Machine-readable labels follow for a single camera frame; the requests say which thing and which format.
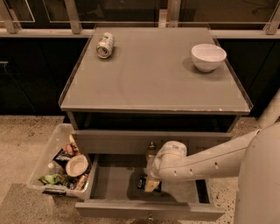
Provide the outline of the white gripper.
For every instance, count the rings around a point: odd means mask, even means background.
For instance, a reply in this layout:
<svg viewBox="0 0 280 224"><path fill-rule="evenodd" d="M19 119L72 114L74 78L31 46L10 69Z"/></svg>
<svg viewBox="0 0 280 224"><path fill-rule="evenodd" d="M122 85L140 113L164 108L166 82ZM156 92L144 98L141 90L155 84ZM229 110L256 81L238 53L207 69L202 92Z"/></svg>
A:
<svg viewBox="0 0 280 224"><path fill-rule="evenodd" d="M176 179L177 171L175 164L186 157L187 147L177 141L169 141L157 151L155 147L149 147L145 153L147 166L145 173L148 175L144 191L153 192L159 185L157 179Z"/></svg>

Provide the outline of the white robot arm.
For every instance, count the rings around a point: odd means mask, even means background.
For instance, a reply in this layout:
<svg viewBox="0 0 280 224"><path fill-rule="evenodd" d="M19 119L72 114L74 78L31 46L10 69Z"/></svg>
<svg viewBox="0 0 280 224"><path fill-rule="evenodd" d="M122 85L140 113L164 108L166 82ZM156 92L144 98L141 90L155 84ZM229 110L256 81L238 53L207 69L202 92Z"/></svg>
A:
<svg viewBox="0 0 280 224"><path fill-rule="evenodd" d="M188 156L177 141L147 159L153 181L238 178L234 224L280 224L280 90L257 120L260 129Z"/></svg>

